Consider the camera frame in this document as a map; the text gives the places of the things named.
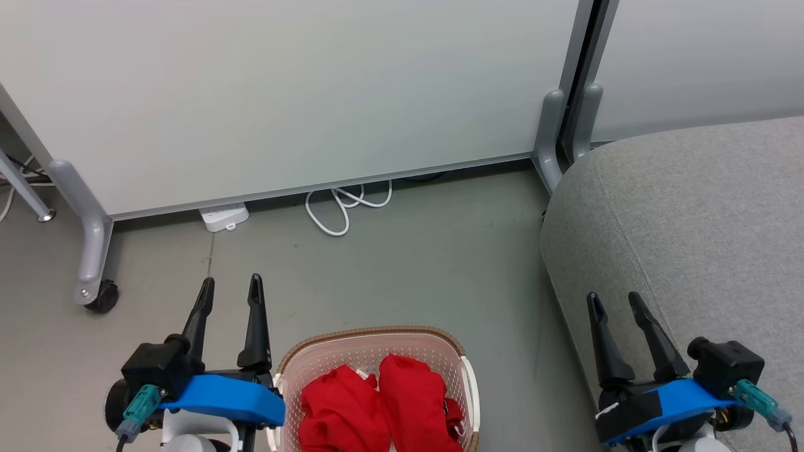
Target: gray ottoman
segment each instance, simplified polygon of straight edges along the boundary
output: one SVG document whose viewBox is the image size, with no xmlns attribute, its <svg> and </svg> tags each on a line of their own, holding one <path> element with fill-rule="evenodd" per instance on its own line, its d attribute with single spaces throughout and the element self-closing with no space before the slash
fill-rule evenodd
<svg viewBox="0 0 804 452">
<path fill-rule="evenodd" d="M 685 358 L 697 336 L 764 357 L 760 387 L 804 436 L 804 118 L 602 146 L 561 179 L 541 249 L 596 399 L 586 294 L 600 294 L 626 361 L 649 380 L 627 300 L 635 290 Z M 724 441 L 739 452 L 790 449 L 760 417 Z"/>
</svg>

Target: green cable connector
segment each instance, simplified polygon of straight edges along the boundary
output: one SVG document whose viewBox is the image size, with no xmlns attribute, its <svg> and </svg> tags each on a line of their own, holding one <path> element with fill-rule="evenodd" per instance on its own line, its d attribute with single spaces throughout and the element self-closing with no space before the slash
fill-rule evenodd
<svg viewBox="0 0 804 452">
<path fill-rule="evenodd" d="M 790 425 L 793 417 L 764 391 L 748 380 L 740 380 L 734 387 L 734 398 L 742 401 L 746 408 L 753 410 L 768 421 L 768 425 L 777 432 Z"/>
<path fill-rule="evenodd" d="M 143 385 L 129 407 L 125 409 L 123 422 L 114 431 L 117 440 L 120 441 L 125 436 L 125 442 L 134 442 L 134 439 L 140 434 L 142 424 L 145 424 L 148 416 L 156 411 L 160 403 L 162 403 L 162 396 L 159 394 L 159 388 L 152 384 Z"/>
</svg>

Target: white partition board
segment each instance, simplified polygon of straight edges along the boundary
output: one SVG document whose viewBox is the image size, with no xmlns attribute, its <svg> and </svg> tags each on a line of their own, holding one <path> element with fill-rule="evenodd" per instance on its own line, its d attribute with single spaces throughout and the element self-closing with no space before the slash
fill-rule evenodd
<svg viewBox="0 0 804 452">
<path fill-rule="evenodd" d="M 136 216 L 530 152 L 577 7 L 5 0 L 0 84 L 108 214 Z"/>
<path fill-rule="evenodd" d="M 804 2 L 620 0 L 593 142 L 804 114 Z"/>
</svg>

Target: power strip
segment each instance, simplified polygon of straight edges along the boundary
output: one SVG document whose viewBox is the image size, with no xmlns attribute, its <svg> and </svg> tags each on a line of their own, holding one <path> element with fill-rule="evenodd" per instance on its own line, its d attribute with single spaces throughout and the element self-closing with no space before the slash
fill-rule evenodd
<svg viewBox="0 0 804 452">
<path fill-rule="evenodd" d="M 213 208 L 199 209 L 201 218 L 209 232 L 232 231 L 238 223 L 248 220 L 248 209 L 244 203 L 225 204 Z"/>
</svg>

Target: basket rim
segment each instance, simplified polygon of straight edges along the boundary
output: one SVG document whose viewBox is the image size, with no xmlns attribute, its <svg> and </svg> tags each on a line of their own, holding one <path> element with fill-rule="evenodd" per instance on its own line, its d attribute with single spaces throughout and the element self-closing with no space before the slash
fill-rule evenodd
<svg viewBox="0 0 804 452">
<path fill-rule="evenodd" d="M 324 343 L 335 339 L 347 339 L 359 336 L 406 334 L 406 333 L 436 336 L 446 341 L 452 348 L 455 349 L 455 352 L 457 352 L 459 356 L 466 356 L 466 350 L 463 348 L 461 343 L 459 343 L 457 339 L 455 339 L 450 333 L 447 333 L 446 331 L 440 330 L 438 328 L 416 327 L 416 326 L 357 328 L 354 330 L 338 331 L 326 335 L 313 336 L 309 339 L 301 341 L 285 354 L 285 357 L 282 358 L 282 361 L 279 363 L 277 372 L 280 374 L 284 374 L 285 368 L 295 355 L 297 355 L 300 351 L 304 350 L 305 348 L 311 345 L 315 345 L 317 343 Z"/>
</svg>

